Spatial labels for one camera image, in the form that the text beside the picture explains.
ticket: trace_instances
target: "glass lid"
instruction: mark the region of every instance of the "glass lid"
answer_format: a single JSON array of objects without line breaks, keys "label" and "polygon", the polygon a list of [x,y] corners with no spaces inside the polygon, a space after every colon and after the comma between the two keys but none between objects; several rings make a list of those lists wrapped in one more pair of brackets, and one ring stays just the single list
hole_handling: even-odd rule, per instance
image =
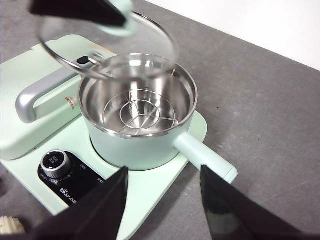
[{"label": "glass lid", "polygon": [[[68,51],[71,50],[71,46],[69,49],[68,44],[64,47],[50,44],[50,41],[68,35],[81,36],[101,48],[88,51],[82,60],[70,59]],[[177,45],[169,34],[159,24],[137,12],[130,12],[123,26],[107,26],[82,19],[42,16],[39,18],[38,37],[45,50],[62,65],[95,79],[138,78],[160,74],[171,69],[178,58]],[[151,61],[154,56],[163,59],[161,66],[149,67],[154,64]],[[101,67],[88,67],[84,64],[88,61]],[[114,63],[117,68],[122,65],[126,66],[126,69],[128,66],[130,68],[125,71],[107,71]],[[145,65],[145,72],[141,72],[141,67],[140,71],[135,71],[135,67],[141,65]]]}]

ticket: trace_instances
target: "control knob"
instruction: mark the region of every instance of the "control knob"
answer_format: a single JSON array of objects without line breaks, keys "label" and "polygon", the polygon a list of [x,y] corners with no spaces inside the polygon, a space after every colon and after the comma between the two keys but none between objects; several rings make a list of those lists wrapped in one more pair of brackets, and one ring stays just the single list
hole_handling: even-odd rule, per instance
[{"label": "control knob", "polygon": [[52,150],[42,157],[40,166],[49,178],[58,179],[70,172],[72,163],[66,152]]}]

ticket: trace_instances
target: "silver handle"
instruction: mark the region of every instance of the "silver handle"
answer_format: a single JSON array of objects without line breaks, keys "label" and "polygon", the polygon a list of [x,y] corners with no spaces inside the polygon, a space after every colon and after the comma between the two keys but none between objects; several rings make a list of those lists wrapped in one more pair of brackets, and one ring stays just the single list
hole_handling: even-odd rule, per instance
[{"label": "silver handle", "polygon": [[[82,66],[88,69],[92,67],[93,64],[89,61]],[[26,124],[34,122],[37,119],[37,114],[34,109],[35,102],[43,95],[74,78],[76,75],[78,75],[78,73],[67,67],[62,67],[24,89],[15,101],[15,109],[20,120]]]}]

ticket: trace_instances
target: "white wall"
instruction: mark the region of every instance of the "white wall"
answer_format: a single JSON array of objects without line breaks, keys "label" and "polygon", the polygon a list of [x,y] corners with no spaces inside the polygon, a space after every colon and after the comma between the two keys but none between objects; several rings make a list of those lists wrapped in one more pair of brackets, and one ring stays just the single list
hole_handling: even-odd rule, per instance
[{"label": "white wall", "polygon": [[147,0],[320,70],[320,0]]}]

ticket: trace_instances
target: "stainless steel pot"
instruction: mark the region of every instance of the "stainless steel pot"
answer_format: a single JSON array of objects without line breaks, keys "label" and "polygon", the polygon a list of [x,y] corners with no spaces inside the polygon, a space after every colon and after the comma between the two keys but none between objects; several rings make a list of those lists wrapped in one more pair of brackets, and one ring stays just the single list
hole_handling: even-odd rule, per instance
[{"label": "stainless steel pot", "polygon": [[148,74],[164,61],[117,55],[106,67],[95,67],[109,79],[83,78],[78,100],[95,150],[108,163],[136,171],[157,168],[182,152],[198,169],[207,165],[232,182],[236,168],[188,133],[198,100],[191,75],[179,65]]}]

